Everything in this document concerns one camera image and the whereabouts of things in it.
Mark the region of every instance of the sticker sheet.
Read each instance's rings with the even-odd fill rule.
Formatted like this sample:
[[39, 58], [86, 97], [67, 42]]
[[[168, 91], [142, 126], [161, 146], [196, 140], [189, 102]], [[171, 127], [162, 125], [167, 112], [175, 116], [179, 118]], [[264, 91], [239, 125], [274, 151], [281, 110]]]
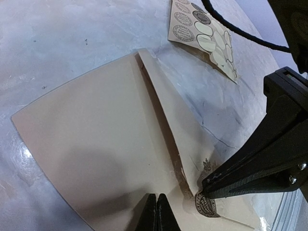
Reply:
[[198, 48], [232, 81], [239, 75], [233, 61], [229, 30], [188, 0], [173, 0], [168, 40]]

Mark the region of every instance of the folded paper sheet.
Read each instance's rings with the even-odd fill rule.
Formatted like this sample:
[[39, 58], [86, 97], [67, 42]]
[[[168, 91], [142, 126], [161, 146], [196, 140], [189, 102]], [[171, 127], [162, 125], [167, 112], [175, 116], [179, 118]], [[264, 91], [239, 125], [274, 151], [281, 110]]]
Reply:
[[[237, 222], [198, 214], [196, 179], [206, 158], [216, 161], [214, 147], [146, 50], [62, 85], [12, 120], [61, 196], [95, 230], [134, 230], [146, 193], [167, 195], [183, 231], [253, 230], [238, 223], [254, 227], [253, 213]], [[233, 201], [225, 199], [221, 212], [252, 209], [228, 207]]]
[[188, 0], [173, 0], [168, 40], [195, 47], [209, 54], [210, 61], [236, 81], [229, 30]]

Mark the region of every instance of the black clamp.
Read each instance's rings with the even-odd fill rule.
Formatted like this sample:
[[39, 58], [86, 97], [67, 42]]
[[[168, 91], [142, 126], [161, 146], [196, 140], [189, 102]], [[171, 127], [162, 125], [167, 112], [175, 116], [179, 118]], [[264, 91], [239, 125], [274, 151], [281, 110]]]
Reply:
[[148, 196], [135, 231], [180, 231], [165, 194]]
[[222, 198], [288, 192], [308, 180], [308, 80], [285, 67], [264, 78], [267, 114], [244, 146], [202, 181]]

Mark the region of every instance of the metal screw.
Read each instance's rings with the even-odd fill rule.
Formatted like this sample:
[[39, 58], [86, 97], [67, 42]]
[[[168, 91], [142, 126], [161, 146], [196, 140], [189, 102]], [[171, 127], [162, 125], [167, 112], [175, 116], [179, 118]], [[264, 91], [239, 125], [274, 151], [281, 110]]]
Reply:
[[289, 181], [290, 181], [290, 183], [291, 183], [291, 184], [295, 184], [295, 182], [296, 182], [296, 178], [295, 178], [295, 177], [290, 176], [290, 177], [289, 177]]
[[299, 168], [301, 171], [304, 170], [306, 167], [307, 167], [307, 164], [306, 164], [305, 162], [298, 165], [298, 168]]

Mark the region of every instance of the black cable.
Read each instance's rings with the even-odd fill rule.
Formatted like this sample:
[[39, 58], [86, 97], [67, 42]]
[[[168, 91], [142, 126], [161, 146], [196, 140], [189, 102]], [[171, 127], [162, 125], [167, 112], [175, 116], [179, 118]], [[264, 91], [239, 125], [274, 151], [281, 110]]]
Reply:
[[256, 42], [257, 44], [260, 44], [262, 46], [271, 48], [273, 50], [283, 51], [287, 53], [291, 53], [290, 49], [288, 47], [279, 46], [270, 42], [266, 42], [262, 39], [257, 38], [256, 36], [253, 36], [251, 34], [246, 33], [245, 31], [242, 31], [240, 28], [234, 26], [233, 24], [226, 21], [217, 11], [214, 10], [210, 0], [201, 0], [205, 9], [215, 18], [217, 21], [219, 21], [221, 24], [223, 24], [226, 28], [230, 29], [231, 31], [235, 32], [236, 34], [243, 36], [246, 39], [249, 39], [253, 42]]

